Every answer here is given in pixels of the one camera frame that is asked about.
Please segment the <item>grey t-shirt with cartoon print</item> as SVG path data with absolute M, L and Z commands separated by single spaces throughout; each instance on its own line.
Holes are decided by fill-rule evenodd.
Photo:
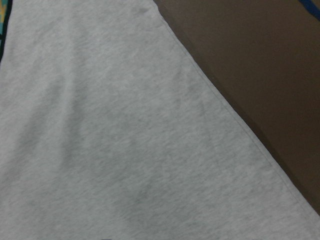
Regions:
M 152 0 L 3 0 L 0 21 L 1 239 L 319 239 Z

